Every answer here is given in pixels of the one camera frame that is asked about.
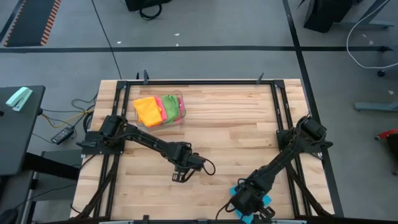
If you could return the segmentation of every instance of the yellow cloth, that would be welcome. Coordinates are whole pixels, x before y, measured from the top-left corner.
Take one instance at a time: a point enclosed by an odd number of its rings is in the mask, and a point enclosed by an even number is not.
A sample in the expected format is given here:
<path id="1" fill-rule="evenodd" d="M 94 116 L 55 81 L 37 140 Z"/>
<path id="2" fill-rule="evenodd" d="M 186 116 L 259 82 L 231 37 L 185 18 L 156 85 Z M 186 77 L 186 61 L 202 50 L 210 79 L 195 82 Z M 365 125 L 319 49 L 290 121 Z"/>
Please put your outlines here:
<path id="1" fill-rule="evenodd" d="M 163 122 L 161 109 L 157 106 L 154 96 L 133 100 L 132 103 L 139 121 L 142 121 L 148 128 Z"/>

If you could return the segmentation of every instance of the yellow cable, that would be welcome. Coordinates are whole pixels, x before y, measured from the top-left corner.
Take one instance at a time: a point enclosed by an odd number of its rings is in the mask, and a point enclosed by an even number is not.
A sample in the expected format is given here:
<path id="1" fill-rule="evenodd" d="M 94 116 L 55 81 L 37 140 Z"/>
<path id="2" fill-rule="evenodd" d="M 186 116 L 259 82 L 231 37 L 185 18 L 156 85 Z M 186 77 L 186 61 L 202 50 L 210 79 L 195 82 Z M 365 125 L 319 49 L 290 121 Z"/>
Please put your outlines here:
<path id="1" fill-rule="evenodd" d="M 58 126 L 54 126 L 54 125 L 51 123 L 50 119 L 49 119 L 45 114 L 41 114 L 41 115 L 49 122 L 49 124 L 51 125 L 51 127 L 53 127 L 53 128 L 61 128 L 62 126 L 66 125 L 68 121 L 70 121 L 70 120 L 72 120 L 72 119 L 75 119 L 75 118 L 79 117 L 80 115 L 84 115 L 84 114 L 90 113 L 90 112 L 92 112 L 92 111 L 94 111 L 94 110 L 84 111 L 84 112 L 81 112 L 81 113 L 79 113 L 79 114 L 76 114 L 76 115 L 74 115 L 73 117 L 67 119 L 67 120 L 64 121 L 61 125 L 58 125 Z"/>

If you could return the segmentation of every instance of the table leg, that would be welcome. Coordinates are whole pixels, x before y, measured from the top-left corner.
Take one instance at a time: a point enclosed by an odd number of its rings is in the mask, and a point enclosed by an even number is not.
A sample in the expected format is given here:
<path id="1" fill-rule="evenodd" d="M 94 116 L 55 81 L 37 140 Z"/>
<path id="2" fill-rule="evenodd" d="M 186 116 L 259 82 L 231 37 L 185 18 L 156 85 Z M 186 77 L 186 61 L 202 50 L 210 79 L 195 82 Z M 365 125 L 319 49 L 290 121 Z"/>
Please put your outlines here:
<path id="1" fill-rule="evenodd" d="M 55 162 L 29 152 L 25 155 L 23 169 L 55 175 L 57 177 L 71 180 L 78 180 L 80 172 L 76 167 Z"/>

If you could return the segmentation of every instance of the wire bundle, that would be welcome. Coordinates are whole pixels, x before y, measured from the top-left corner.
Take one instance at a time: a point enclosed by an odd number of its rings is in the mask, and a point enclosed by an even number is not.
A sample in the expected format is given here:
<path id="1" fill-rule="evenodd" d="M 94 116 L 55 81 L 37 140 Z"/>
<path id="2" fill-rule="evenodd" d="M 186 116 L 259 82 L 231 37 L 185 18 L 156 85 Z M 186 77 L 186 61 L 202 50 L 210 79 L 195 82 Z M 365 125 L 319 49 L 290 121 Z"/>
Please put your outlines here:
<path id="1" fill-rule="evenodd" d="M 78 109 L 78 110 L 57 111 L 57 110 L 46 110 L 46 109 L 43 109 L 43 111 L 52 112 L 52 113 L 78 113 L 78 114 L 72 116 L 71 118 L 68 118 L 66 121 L 63 121 L 63 120 L 61 120 L 61 119 L 54 119 L 54 118 L 51 118 L 51 117 L 47 116 L 47 115 L 44 114 L 44 113 L 42 113 L 41 116 L 42 116 L 44 119 L 46 119 L 46 120 L 48 121 L 49 125 L 51 125 L 51 127 L 53 127 L 53 128 L 61 128 L 62 126 L 66 125 L 66 124 L 69 125 L 69 126 L 73 129 L 73 131 L 74 131 L 74 133 L 75 133 L 75 136 L 72 137 L 72 139 L 75 139 L 75 138 L 77 137 L 77 130 L 76 130 L 75 127 L 76 127 L 76 125 L 77 125 L 83 118 L 84 118 L 84 120 L 83 120 L 83 129 L 84 129 L 85 132 L 87 132 L 87 129 L 88 129 L 88 127 L 89 127 L 89 125 L 90 125 L 90 122 L 91 122 L 91 119 L 92 119 L 92 117 L 93 117 L 94 110 L 92 110 L 92 108 L 93 108 L 93 107 L 95 106 L 95 104 L 96 104 L 95 99 L 96 99 L 97 96 L 98 96 L 98 93 L 97 93 L 91 100 L 88 100 L 88 101 L 86 101 L 86 100 L 81 100 L 81 99 L 74 99 L 74 100 L 72 100 L 71 105 L 72 105 L 74 108 Z M 89 106 L 87 109 L 83 109 L 82 107 L 77 106 L 77 105 L 75 104 L 76 102 L 83 102 L 83 103 L 91 103 L 91 102 L 94 102 L 94 104 L 91 105 L 91 106 Z M 79 118 L 79 119 L 75 122 L 75 124 L 73 124 L 73 125 L 70 124 L 69 122 L 70 122 L 71 120 L 75 119 L 75 118 Z M 59 125 L 54 125 L 51 121 L 61 122 L 61 124 L 59 124 Z M 53 144 L 53 142 L 51 142 L 51 141 L 49 141 L 49 140 L 46 140 L 45 138 L 43 138 L 43 137 L 41 137 L 41 136 L 39 136 L 39 135 L 37 135 L 37 134 L 35 134 L 35 133 L 32 133 L 32 134 L 33 134 L 34 136 L 38 137 L 38 138 L 43 139 L 43 140 L 46 141 L 47 143 Z"/>

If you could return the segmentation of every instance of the black desk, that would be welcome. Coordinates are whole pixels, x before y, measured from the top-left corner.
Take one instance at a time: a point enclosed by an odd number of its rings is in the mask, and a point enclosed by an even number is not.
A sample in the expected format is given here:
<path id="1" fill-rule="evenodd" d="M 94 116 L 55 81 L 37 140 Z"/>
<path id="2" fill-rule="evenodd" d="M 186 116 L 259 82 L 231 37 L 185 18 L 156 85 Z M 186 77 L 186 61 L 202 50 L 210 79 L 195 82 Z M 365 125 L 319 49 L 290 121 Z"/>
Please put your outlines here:
<path id="1" fill-rule="evenodd" d="M 0 176 L 16 175 L 22 170 L 34 170 L 77 180 L 79 169 L 27 152 L 36 118 L 41 114 L 45 87 L 27 86 L 33 93 L 21 111 L 13 111 L 6 101 L 20 88 L 0 88 Z"/>
<path id="2" fill-rule="evenodd" d="M 27 200 L 32 186 L 33 171 L 77 180 L 79 169 L 27 152 L 30 137 L 41 114 L 45 87 L 27 86 L 33 93 L 21 111 L 13 111 L 6 101 L 20 88 L 0 88 L 0 213 Z M 18 207 L 17 223 L 22 220 L 25 206 Z"/>
<path id="3" fill-rule="evenodd" d="M 6 101 L 20 88 L 0 88 L 0 175 L 15 175 L 21 168 L 30 136 L 40 113 L 44 86 L 27 86 L 33 93 L 20 112 L 13 111 Z"/>

